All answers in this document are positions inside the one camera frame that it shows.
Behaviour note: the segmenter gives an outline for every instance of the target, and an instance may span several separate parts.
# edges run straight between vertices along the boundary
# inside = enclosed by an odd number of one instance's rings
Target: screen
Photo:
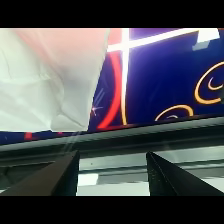
[[[85,133],[224,114],[224,30],[218,32],[198,42],[199,32],[184,28],[111,29]],[[0,132],[0,144],[73,134]]]

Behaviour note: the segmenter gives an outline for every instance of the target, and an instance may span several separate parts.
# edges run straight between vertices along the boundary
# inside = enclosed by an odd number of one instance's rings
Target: plastic bag
[[[109,29],[0,29],[0,131],[88,129]]]

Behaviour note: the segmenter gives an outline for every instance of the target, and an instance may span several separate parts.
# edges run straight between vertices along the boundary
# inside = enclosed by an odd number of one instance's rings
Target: translucent white sheet
[[[0,131],[85,131],[109,29],[0,29]]]

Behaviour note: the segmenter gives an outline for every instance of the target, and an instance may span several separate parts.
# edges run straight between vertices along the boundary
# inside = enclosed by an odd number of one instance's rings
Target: yellow curved line
[[[165,114],[166,112],[170,111],[170,110],[173,110],[173,109],[177,109],[177,108],[182,108],[182,109],[186,109],[189,113],[189,116],[193,116],[194,115],[194,111],[193,109],[188,106],[188,105],[176,105],[176,106],[173,106],[173,107],[170,107],[166,110],[164,110],[163,112],[161,112],[155,119],[155,121],[158,121],[158,119],[163,115]]]
[[[205,72],[205,74],[199,79],[197,85],[196,85],[196,88],[195,88],[195,91],[194,91],[194,96],[195,96],[195,99],[199,102],[199,103],[202,103],[202,104],[214,104],[214,103],[218,103],[221,101],[221,98],[216,98],[216,99],[213,99],[213,100],[204,100],[202,99],[200,96],[199,96],[199,88],[200,88],[200,85],[203,81],[203,79],[212,71],[214,70],[215,68],[221,66],[221,65],[224,65],[224,61],[222,62],[219,62],[218,64],[212,66],[207,72]]]
[[[210,89],[210,90],[218,90],[218,89],[221,89],[222,87],[223,87],[223,85],[220,85],[220,86],[217,86],[217,87],[213,87],[213,86],[211,86],[211,82],[212,82],[212,80],[213,80],[213,77],[209,80],[209,82],[208,82],[208,88]]]
[[[178,116],[177,116],[177,115],[170,115],[170,116],[167,117],[167,118],[178,118]]]

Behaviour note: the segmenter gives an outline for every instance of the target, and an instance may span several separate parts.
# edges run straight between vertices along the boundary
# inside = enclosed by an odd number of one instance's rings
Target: white plastic bag
[[[86,131],[109,29],[0,29],[0,131]]]

